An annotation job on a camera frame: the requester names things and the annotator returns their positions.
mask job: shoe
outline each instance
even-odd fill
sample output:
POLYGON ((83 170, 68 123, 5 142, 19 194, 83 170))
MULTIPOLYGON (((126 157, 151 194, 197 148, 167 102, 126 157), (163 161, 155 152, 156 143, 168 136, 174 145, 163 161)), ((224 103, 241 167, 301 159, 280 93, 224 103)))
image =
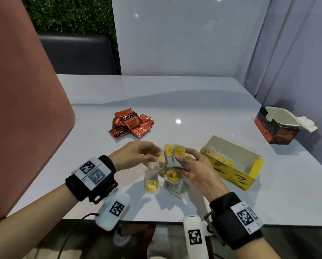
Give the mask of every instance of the shoe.
POLYGON ((131 239, 131 236, 121 236, 118 234, 118 229, 115 231, 114 235, 113 235, 113 243, 116 246, 124 246, 125 244, 127 244, 129 242, 129 240, 131 239))

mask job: wristband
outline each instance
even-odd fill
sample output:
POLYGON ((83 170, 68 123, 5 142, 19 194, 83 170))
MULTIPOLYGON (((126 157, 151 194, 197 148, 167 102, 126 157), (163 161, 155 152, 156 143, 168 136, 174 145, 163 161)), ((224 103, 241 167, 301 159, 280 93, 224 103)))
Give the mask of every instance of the wristband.
POLYGON ((235 193, 227 193, 215 199, 210 203, 210 208, 212 211, 204 218, 222 245, 227 244, 235 250, 263 237, 260 230, 262 221, 235 193))
POLYGON ((114 179, 116 169, 111 159, 105 155, 93 157, 72 172, 65 183, 78 201, 89 197, 98 204, 118 186, 114 179))

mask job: chair backrest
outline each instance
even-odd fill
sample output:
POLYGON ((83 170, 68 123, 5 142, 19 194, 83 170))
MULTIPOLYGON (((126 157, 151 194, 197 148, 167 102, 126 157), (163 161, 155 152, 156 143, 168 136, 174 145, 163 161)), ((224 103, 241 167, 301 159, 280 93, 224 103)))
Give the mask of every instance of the chair backrest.
POLYGON ((116 75, 111 43, 99 34, 39 34, 57 74, 116 75))
POLYGON ((0 0, 0 219, 75 123, 21 0, 0 0))

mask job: yellow box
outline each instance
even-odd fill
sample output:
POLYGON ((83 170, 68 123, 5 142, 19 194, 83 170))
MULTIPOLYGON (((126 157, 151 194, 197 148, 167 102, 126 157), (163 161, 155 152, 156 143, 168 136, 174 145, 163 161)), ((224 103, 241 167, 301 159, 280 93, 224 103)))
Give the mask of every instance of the yellow box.
POLYGON ((262 156, 215 135, 209 139, 200 152, 209 158, 212 166, 223 179, 244 191, 247 191, 254 183, 264 162, 262 156), (206 154, 205 150, 211 147, 230 157, 235 168, 206 154))

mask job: open cardboard box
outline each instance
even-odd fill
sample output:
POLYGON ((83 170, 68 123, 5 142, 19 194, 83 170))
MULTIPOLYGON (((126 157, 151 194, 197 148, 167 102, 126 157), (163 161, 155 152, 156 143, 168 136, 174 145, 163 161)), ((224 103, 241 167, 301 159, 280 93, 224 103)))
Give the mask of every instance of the open cardboard box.
POLYGON ((302 128, 310 133, 317 130, 314 122, 305 116, 296 117, 276 106, 262 106, 254 122, 270 144, 289 144, 302 128))
POLYGON ((262 156, 215 135, 209 139, 200 152, 209 158, 221 178, 244 191, 247 191, 254 183, 264 162, 262 156), (206 154, 205 150, 211 147, 230 157, 232 165, 206 154))

